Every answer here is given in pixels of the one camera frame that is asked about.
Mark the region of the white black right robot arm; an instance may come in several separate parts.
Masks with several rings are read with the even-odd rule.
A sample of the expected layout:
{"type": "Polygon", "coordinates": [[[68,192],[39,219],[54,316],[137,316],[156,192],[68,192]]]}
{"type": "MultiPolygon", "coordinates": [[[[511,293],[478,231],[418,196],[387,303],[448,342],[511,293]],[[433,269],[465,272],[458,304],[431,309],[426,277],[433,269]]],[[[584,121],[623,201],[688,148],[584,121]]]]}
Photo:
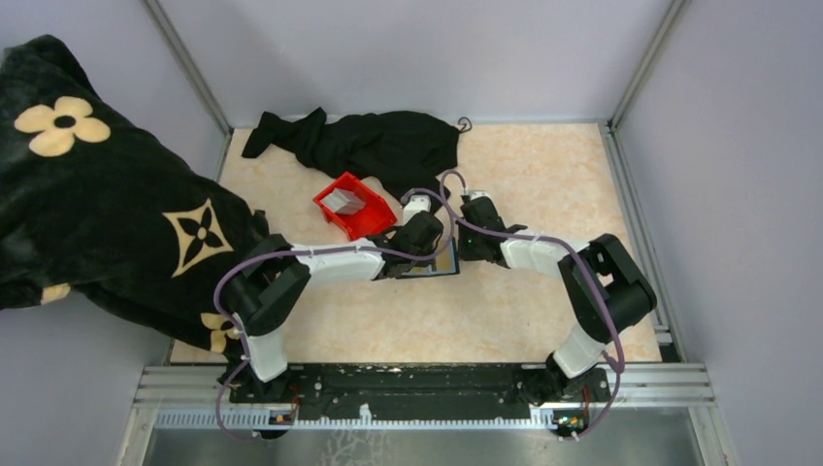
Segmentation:
{"type": "Polygon", "coordinates": [[[491,198],[476,191],[461,197],[458,254],[507,269],[529,270],[560,279],[576,325],[547,359],[546,386],[559,400],[573,399],[584,373],[613,337],[657,307],[657,296],[640,268],[614,235],[572,245],[548,241],[519,224],[506,226],[491,198]]]}

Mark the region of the red plastic bin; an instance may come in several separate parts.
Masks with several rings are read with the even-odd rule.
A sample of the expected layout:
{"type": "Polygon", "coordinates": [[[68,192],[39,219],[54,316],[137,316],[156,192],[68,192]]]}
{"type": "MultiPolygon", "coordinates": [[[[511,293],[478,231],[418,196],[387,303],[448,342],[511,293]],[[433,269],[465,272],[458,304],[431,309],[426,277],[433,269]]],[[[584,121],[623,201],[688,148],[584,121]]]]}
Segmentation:
{"type": "Polygon", "coordinates": [[[397,221],[386,200],[349,172],[322,189],[313,202],[350,241],[381,233],[397,221]]]}

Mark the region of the black leather card holder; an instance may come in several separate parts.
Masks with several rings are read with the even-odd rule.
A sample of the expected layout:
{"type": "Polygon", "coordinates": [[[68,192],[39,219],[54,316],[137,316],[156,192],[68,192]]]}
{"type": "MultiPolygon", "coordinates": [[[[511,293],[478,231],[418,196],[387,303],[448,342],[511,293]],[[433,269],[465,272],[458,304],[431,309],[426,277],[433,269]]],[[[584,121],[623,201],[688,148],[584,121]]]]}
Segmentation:
{"type": "Polygon", "coordinates": [[[400,280],[436,278],[460,274],[458,247],[455,239],[448,242],[448,247],[435,259],[422,267],[415,267],[402,274],[400,280]]]}

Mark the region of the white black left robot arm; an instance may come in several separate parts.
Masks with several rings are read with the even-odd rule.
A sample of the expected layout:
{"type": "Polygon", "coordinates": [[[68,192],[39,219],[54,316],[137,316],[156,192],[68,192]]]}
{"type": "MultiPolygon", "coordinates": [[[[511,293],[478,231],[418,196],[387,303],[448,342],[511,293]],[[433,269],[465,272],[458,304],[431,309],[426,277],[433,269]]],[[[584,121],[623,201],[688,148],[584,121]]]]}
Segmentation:
{"type": "Polygon", "coordinates": [[[434,259],[443,224],[418,212],[400,226],[342,245],[303,246],[271,235],[221,278],[213,301],[235,325],[243,355],[253,373],[252,387],[269,402],[291,387],[281,327],[303,292],[348,281],[398,279],[434,259]]]}

